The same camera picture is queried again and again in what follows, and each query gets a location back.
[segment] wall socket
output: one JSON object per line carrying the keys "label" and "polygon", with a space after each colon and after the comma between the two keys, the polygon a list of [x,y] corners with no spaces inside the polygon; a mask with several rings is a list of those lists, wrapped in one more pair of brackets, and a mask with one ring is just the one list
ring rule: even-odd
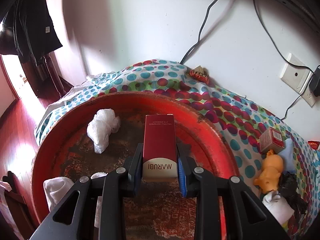
{"label": "wall socket", "polygon": [[[287,58],[289,62],[295,65],[305,66],[295,55],[289,53]],[[302,95],[302,98],[312,107],[316,102],[316,97],[310,91],[309,80],[312,76],[312,73],[308,69],[304,68],[295,68],[288,63],[285,64],[280,78],[298,94],[302,94],[303,91],[307,89]]]}

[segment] blue gripper pad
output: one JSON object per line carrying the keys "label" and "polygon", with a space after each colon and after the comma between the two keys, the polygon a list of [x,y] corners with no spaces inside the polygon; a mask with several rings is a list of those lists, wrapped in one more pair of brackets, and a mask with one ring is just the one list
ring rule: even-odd
{"label": "blue gripper pad", "polygon": [[183,197],[187,196],[186,174],[184,172],[181,159],[178,158],[179,188]]}

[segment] red tray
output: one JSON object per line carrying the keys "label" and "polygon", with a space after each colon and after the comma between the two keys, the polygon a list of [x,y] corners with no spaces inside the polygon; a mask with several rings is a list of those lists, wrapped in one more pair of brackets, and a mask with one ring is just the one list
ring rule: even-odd
{"label": "red tray", "polygon": [[[86,134],[99,109],[111,108],[121,118],[121,128],[109,137],[102,154],[94,153]],[[133,155],[143,142],[146,114],[173,114],[177,142],[198,165],[216,176],[239,175],[233,154],[213,124],[193,108],[174,99],[147,92],[118,92],[89,100],[65,114],[41,144],[32,165],[31,199],[41,222],[48,214],[43,190],[46,179],[65,176],[76,181],[83,175],[109,172]],[[196,201],[180,196],[174,183],[142,183],[137,198],[125,199],[127,239],[159,237],[193,239]],[[223,206],[221,228],[225,235]]]}

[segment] small red box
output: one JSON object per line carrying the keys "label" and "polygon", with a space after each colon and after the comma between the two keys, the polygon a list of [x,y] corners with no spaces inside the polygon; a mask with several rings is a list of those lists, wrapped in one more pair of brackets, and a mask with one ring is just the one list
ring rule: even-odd
{"label": "small red box", "polygon": [[284,142],[281,133],[269,127],[260,136],[260,150],[262,153],[267,153],[271,149],[273,149],[275,153],[279,153],[284,149]]}
{"label": "small red box", "polygon": [[177,176],[173,115],[146,115],[142,178],[147,182],[174,181]]}

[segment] red wooden floor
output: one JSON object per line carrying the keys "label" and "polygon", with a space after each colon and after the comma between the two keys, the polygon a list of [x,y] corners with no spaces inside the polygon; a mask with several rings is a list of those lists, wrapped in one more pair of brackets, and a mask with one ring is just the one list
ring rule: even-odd
{"label": "red wooden floor", "polygon": [[37,227],[36,215],[30,198],[31,164],[38,150],[33,131],[47,106],[60,99],[52,81],[45,81],[37,98],[28,83],[22,98],[6,111],[0,120],[0,176],[12,171],[16,175],[17,190],[28,205]]}

